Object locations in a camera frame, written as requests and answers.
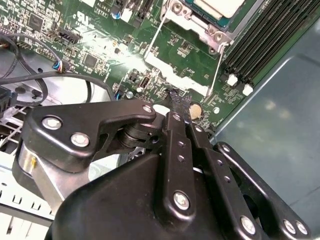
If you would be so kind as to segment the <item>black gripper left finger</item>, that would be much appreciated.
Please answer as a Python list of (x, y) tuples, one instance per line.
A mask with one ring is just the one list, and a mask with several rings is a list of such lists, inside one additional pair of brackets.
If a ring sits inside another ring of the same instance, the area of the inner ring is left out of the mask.
[(39, 107), (22, 128), (22, 168), (56, 215), (76, 190), (147, 155), (191, 153), (180, 96)]

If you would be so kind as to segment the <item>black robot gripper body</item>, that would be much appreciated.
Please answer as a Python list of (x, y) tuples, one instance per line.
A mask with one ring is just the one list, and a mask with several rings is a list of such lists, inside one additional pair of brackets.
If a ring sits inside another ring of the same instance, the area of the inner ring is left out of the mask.
[(239, 240), (218, 193), (209, 195), (193, 155), (140, 156), (73, 192), (52, 240)]

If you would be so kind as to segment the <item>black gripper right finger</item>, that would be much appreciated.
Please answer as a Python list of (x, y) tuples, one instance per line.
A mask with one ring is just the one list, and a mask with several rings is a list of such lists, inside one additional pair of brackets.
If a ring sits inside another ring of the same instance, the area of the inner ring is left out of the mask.
[(182, 240), (310, 240), (310, 228), (227, 143), (211, 144), (179, 98), (192, 144), (198, 210)]

